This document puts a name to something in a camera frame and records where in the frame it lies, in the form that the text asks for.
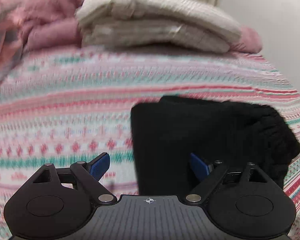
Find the green stripe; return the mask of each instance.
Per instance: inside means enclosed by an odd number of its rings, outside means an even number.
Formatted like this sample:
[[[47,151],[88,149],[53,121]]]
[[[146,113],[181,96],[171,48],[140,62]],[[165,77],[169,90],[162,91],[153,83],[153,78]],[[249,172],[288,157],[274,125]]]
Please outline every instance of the green stripe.
[[[45,163],[53,163],[56,167],[69,167],[77,161],[89,162],[97,157],[96,154],[70,155],[70,156],[49,156],[49,157],[33,157],[27,159],[0,159],[0,168],[38,168]],[[117,152],[110,154],[111,163],[133,162],[132,151]]]
[[[298,122],[300,122],[300,117],[297,119],[288,120],[288,121],[286,121],[286,124],[295,124]]]

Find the pink blanket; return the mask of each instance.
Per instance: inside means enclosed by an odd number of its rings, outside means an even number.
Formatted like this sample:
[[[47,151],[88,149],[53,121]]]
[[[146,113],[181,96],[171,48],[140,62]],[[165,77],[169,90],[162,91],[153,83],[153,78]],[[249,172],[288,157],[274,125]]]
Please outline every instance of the pink blanket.
[[[24,51],[64,45],[81,45],[74,12],[84,0],[24,0],[15,14],[23,19]]]

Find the blue gripper pad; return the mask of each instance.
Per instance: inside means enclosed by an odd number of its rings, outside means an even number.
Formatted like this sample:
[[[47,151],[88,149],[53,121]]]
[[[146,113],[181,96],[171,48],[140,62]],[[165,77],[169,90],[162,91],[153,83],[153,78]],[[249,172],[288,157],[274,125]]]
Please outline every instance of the blue gripper pad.
[[[110,167],[110,156],[109,154],[105,154],[104,156],[101,156],[101,158],[98,156],[89,162],[89,165],[90,175],[99,181]]]
[[[190,154],[190,168],[199,181],[203,181],[210,174],[209,166],[194,153]]]

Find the bed sheet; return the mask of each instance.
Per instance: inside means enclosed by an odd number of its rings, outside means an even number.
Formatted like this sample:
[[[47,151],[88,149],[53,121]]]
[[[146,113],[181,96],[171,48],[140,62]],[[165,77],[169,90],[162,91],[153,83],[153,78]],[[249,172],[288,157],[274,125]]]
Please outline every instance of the bed sheet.
[[[0,87],[0,239],[10,236],[5,203],[44,163],[68,167],[108,152],[101,183],[117,196],[138,194],[130,110],[167,94],[271,105],[300,141],[300,94],[261,55],[167,46],[32,54]],[[300,155],[284,190],[298,211],[289,235],[300,239]]]

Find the bed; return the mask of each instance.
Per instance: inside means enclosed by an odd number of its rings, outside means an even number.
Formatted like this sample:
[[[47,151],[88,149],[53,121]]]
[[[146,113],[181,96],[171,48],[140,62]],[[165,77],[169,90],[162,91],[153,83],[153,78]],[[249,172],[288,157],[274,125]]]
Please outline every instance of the bed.
[[[68,167],[108,152],[101,183],[116,196],[138,194],[130,110],[167,94],[271,105],[300,141],[300,94],[260,54],[168,45],[32,53],[0,86],[0,239],[10,237],[5,203],[44,163]],[[300,154],[284,190],[298,212],[289,236],[300,239]]]

